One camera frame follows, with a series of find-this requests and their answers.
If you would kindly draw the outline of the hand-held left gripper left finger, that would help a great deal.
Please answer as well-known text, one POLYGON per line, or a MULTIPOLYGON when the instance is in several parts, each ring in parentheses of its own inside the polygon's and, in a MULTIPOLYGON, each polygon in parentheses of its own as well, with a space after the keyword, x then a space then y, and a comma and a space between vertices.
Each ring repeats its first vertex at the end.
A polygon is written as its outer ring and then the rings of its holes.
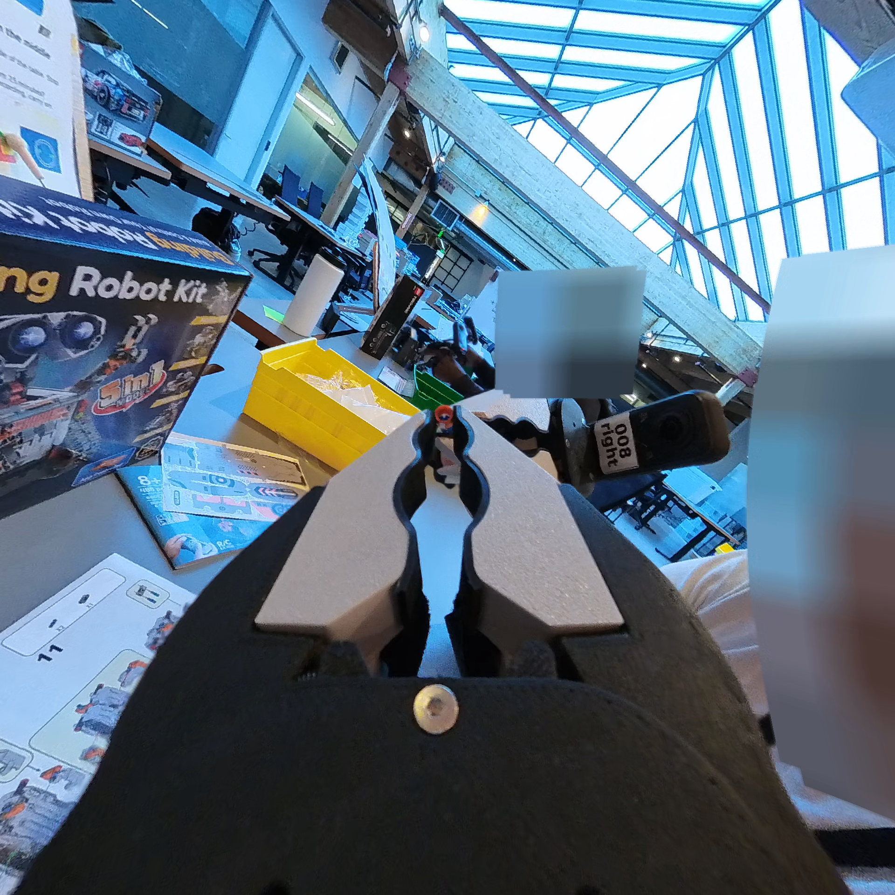
POLYGON ((417 413, 323 489, 256 618, 262 631, 350 642, 371 672, 416 676, 430 630, 412 517, 434 446, 417 413))

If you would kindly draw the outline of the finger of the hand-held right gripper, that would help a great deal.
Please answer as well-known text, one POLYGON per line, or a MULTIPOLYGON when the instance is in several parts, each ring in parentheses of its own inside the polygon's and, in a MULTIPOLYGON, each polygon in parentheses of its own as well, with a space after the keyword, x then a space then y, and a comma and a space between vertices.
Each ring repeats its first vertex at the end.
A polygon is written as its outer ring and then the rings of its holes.
POLYGON ((550 409, 507 410, 500 413, 488 409, 471 410, 471 413, 526 456, 536 456, 542 452, 553 454, 558 449, 550 409))

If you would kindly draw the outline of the another person's forearm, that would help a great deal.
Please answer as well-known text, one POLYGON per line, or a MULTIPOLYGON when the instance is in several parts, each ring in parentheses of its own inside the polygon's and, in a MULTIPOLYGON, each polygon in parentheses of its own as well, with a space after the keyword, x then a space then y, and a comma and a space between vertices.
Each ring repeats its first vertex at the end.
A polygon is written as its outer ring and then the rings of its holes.
POLYGON ((489 360, 468 348, 464 359, 453 352, 440 350, 427 361, 432 375, 464 398, 475 397, 495 388, 496 373, 489 360))

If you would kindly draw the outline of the grey desk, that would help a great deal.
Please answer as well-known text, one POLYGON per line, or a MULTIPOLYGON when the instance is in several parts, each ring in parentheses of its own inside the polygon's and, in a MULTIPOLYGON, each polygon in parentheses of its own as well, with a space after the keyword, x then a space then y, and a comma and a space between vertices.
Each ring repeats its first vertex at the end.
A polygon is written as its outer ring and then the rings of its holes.
MULTIPOLYGON (((233 325, 218 343, 212 363, 223 370, 203 376, 175 431, 298 457, 308 484, 322 485, 332 469, 244 415, 242 409, 261 359, 255 338, 233 325)), ((445 616, 459 588, 464 531, 471 518, 459 498, 426 471, 426 499, 413 516, 423 592, 431 628, 421 677, 458 677, 445 616)), ((200 593, 238 552, 173 570, 118 478, 108 475, 32 506, 1 523, 2 628, 117 553, 185 590, 200 593)))

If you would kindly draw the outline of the green plastic bin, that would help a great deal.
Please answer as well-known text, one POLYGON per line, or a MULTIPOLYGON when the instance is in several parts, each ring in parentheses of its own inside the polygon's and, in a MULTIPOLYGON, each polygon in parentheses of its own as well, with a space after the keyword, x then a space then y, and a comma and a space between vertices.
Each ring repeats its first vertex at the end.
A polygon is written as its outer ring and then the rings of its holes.
POLYGON ((409 403, 421 411, 435 411, 439 406, 453 406, 464 397, 421 365, 413 368, 413 393, 409 403))

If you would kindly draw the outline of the printed sticker sheet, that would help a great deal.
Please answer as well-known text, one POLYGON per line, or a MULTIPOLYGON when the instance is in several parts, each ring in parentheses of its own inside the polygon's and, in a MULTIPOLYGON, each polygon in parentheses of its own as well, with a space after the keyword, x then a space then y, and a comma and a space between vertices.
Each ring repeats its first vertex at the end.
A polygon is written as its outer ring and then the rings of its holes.
POLYGON ((168 512, 274 523, 309 488, 295 458, 176 432, 161 460, 168 512))

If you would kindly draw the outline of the blue booklet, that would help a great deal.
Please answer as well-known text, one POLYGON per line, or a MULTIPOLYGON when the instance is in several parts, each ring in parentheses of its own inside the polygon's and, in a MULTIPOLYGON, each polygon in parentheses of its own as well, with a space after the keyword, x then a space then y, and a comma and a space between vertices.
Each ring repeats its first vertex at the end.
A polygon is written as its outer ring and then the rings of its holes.
POLYGON ((289 509, 276 508, 269 520, 169 512, 164 508, 161 466, 125 467, 117 477, 173 569, 244 549, 289 509))

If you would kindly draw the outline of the yellow plastic bin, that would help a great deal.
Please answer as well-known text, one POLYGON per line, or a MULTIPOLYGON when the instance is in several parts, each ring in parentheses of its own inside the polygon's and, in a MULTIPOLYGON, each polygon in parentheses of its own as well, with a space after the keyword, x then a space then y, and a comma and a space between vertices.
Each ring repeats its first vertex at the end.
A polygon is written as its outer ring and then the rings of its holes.
POLYGON ((417 413, 403 397, 314 338, 262 352, 243 410, 339 471, 381 441, 388 427, 343 401, 351 387, 371 397, 374 410, 397 415, 397 424, 417 413))

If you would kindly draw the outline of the person's white shirt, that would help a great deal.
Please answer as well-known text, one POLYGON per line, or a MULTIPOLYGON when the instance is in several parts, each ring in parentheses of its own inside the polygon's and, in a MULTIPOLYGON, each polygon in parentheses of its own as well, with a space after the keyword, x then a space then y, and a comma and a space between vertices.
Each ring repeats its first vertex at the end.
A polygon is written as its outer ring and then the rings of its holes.
POLYGON ((846 867, 893 865, 893 822, 805 786, 800 769, 778 758, 750 601, 747 553, 735 551, 665 565, 661 571, 697 614, 732 667, 778 775, 805 824, 846 867))

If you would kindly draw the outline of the white paper towel roll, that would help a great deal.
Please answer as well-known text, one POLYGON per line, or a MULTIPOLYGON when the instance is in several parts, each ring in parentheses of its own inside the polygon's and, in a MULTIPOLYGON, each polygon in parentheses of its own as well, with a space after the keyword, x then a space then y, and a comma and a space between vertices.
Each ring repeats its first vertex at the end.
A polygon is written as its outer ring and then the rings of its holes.
POLYGON ((310 337, 342 283, 345 267, 332 252, 312 258, 293 300, 284 312, 283 325, 300 337, 310 337))

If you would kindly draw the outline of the white building instruction manual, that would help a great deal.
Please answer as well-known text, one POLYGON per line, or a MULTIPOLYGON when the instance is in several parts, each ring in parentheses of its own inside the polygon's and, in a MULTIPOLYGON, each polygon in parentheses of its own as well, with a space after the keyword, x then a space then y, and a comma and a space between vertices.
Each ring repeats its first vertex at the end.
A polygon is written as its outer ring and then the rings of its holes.
POLYGON ((2 632, 1 882, 14 892, 90 784, 195 595, 118 554, 2 632))

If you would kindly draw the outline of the black office chair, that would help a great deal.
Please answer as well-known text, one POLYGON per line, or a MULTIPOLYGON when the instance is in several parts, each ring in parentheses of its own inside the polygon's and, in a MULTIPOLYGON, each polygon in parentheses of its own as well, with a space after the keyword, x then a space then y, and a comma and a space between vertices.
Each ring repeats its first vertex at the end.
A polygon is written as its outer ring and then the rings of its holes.
POLYGON ((271 252, 265 248, 252 248, 248 255, 252 266, 274 279, 279 285, 295 290, 298 280, 295 263, 302 249, 301 232, 295 224, 272 221, 264 225, 265 231, 284 247, 283 252, 271 252))

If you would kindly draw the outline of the black backpack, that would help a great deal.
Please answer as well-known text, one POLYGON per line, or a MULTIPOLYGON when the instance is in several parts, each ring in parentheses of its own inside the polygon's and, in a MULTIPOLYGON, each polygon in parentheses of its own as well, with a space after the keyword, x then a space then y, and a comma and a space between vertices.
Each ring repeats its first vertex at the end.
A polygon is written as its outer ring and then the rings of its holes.
POLYGON ((240 231, 234 223, 235 217, 233 211, 226 208, 215 210, 203 207, 193 216, 192 230, 238 260, 241 256, 241 245, 240 231))

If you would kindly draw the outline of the toy car set box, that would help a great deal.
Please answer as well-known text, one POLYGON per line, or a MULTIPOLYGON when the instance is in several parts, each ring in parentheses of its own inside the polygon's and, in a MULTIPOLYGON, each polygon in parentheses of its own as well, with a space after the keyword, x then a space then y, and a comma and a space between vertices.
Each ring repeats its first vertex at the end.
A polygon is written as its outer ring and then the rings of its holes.
POLYGON ((160 95, 99 46, 82 41, 84 109, 89 138, 134 157, 144 155, 160 95))

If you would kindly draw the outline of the instruction poster on cardboard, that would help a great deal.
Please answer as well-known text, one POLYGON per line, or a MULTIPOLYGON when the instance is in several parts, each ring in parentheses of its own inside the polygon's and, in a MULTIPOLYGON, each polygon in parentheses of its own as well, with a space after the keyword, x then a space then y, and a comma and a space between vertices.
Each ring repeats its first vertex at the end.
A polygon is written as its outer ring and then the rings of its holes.
POLYGON ((69 1, 1 3, 1 174, 94 199, 69 1))

